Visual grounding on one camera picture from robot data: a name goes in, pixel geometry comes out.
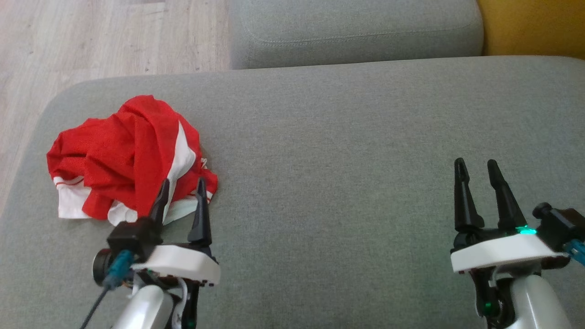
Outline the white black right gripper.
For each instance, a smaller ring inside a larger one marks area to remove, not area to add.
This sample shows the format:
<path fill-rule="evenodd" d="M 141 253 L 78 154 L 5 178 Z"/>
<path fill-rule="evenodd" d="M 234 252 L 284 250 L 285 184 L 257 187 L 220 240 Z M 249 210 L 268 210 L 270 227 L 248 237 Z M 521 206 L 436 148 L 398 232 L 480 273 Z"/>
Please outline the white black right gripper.
<path fill-rule="evenodd" d="M 499 212 L 498 228 L 483 229 L 484 219 L 476 210 L 469 188 L 469 174 L 463 158 L 455 166 L 455 230 L 451 265 L 455 273 L 498 266 L 522 266 L 539 262 L 543 269 L 565 267 L 570 258 L 545 244 L 524 214 L 495 159 L 487 162 L 489 183 L 495 191 Z"/>

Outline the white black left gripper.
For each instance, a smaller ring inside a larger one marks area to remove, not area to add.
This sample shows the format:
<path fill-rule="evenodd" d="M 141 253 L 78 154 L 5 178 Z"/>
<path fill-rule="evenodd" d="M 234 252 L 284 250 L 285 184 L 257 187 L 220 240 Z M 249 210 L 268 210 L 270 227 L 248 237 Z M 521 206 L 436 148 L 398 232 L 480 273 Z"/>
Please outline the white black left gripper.
<path fill-rule="evenodd" d="M 165 179 L 149 212 L 155 231 L 161 231 L 165 209 L 169 203 L 170 182 Z M 198 180 L 197 207 L 187 243 L 162 244 L 154 247 L 146 260 L 137 261 L 132 270 L 149 270 L 163 276 L 191 280 L 201 285 L 215 286 L 221 281 L 221 267 L 211 253 L 213 237 L 209 218 L 206 183 Z"/>

